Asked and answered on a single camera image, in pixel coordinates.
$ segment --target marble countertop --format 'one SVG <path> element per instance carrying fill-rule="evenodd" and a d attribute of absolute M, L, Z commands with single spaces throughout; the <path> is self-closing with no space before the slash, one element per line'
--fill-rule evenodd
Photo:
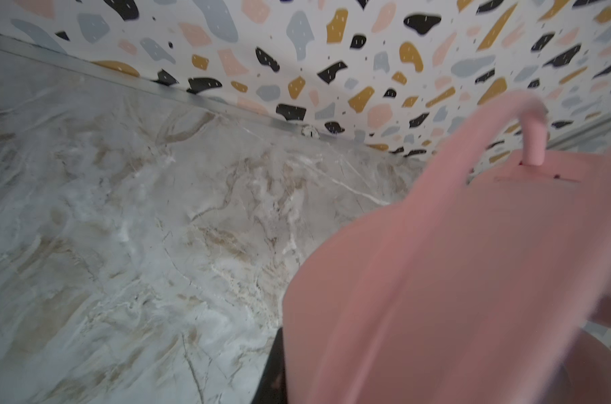
<path fill-rule="evenodd" d="M 248 403 L 299 265 L 421 169 L 0 52 L 0 403 Z"/>

